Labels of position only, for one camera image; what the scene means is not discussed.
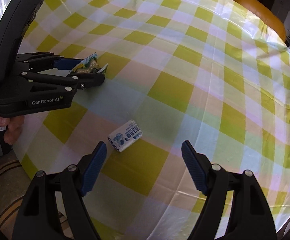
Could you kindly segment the dark green snack packet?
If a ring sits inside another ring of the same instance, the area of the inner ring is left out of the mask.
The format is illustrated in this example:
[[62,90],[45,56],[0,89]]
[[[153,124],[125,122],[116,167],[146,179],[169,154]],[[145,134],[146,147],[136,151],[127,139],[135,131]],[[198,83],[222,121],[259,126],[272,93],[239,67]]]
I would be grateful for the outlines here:
[[105,75],[108,63],[100,66],[97,62],[98,55],[93,53],[78,63],[71,71],[71,74],[102,74]]

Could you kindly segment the small white blue candy packet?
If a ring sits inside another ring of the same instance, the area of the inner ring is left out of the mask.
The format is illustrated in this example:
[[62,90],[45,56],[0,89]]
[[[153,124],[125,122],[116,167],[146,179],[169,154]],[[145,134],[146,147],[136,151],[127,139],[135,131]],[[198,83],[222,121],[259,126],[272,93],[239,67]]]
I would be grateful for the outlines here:
[[134,120],[129,120],[108,135],[111,146],[118,152],[123,152],[142,137],[143,133]]

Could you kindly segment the striped sofa cushion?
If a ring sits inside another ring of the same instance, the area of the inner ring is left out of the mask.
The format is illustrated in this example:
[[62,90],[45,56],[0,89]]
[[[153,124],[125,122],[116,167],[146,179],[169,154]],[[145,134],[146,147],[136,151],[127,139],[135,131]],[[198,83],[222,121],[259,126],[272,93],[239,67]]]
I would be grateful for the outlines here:
[[27,154],[22,160],[14,152],[0,157],[0,234],[4,239],[12,239],[18,210],[37,171]]

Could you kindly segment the green checkered tablecloth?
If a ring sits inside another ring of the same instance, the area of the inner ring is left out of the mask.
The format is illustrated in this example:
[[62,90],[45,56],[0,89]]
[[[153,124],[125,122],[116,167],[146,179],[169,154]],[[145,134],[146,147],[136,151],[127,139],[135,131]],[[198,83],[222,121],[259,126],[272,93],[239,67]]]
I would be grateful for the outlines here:
[[20,47],[107,65],[68,109],[29,115],[14,151],[27,174],[60,172],[130,120],[84,199],[103,239],[186,239],[205,197],[181,145],[251,170],[275,226],[290,217],[290,50],[233,0],[44,0]]

